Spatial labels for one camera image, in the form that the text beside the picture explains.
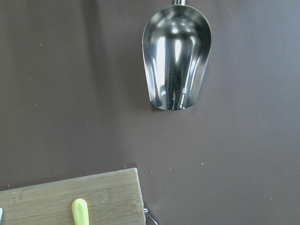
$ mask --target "stainless steel scoop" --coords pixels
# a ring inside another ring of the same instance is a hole
[[[143,57],[150,101],[163,110],[195,104],[210,53],[208,21],[184,0],[173,0],[147,23]]]

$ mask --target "yellow object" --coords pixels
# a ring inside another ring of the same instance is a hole
[[[72,203],[72,212],[75,225],[89,225],[89,211],[86,201],[82,198],[77,198]]]

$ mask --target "bamboo cutting board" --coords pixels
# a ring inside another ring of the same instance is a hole
[[[1,191],[1,225],[74,225],[77,198],[88,203],[90,225],[145,225],[135,168]]]

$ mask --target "brown surface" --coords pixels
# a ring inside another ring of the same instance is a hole
[[[2,191],[1,225],[73,225],[71,205],[77,198],[88,203],[91,225],[145,225],[136,169]]]
[[[143,67],[170,3],[0,1],[0,189],[136,165],[162,225],[299,224],[299,0],[187,1],[212,49],[182,112],[151,107]]]

